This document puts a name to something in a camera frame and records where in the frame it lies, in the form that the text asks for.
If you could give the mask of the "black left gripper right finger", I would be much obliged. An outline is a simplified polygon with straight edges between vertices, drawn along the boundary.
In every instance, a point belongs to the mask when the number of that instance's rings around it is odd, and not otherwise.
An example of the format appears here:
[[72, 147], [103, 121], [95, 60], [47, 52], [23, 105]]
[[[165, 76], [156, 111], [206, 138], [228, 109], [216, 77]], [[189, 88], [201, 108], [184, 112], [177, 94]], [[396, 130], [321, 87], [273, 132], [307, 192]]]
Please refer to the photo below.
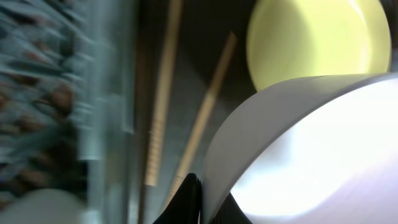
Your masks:
[[252, 224], [245, 216], [231, 193], [225, 198], [211, 224]]

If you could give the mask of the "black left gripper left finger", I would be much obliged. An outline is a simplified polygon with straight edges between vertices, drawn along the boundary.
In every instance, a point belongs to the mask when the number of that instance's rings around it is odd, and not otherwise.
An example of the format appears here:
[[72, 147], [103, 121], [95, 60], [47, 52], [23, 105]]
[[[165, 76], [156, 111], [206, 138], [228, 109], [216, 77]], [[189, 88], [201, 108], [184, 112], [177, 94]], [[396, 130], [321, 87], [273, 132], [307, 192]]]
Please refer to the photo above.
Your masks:
[[194, 173], [189, 173], [154, 224], [197, 224], [201, 196], [201, 181]]

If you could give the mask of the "pink bowl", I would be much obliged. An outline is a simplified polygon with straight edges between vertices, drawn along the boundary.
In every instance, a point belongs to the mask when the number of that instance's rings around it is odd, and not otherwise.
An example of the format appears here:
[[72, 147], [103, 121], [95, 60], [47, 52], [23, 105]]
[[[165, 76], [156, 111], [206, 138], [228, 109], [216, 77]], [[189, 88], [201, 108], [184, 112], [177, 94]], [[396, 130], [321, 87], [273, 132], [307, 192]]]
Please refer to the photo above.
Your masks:
[[201, 220], [231, 195], [253, 223], [397, 222], [397, 74], [294, 78], [217, 130]]

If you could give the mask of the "white cup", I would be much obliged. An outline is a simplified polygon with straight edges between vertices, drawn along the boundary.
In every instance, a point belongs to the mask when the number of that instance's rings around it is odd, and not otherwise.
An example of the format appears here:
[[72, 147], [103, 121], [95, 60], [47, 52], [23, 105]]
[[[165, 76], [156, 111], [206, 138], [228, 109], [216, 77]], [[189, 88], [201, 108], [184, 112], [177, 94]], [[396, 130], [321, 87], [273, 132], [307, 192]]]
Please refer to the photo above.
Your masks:
[[1, 224], [82, 224], [85, 204], [57, 189], [35, 190], [1, 211]]

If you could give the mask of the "yellow plate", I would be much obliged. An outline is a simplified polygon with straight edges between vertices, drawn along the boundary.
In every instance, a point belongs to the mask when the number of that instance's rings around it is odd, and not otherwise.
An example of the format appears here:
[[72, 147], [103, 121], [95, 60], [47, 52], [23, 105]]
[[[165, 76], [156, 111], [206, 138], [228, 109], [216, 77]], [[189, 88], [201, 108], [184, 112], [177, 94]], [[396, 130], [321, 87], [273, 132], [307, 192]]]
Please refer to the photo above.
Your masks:
[[378, 0], [259, 0], [246, 36], [254, 88], [299, 77], [388, 72], [392, 43]]

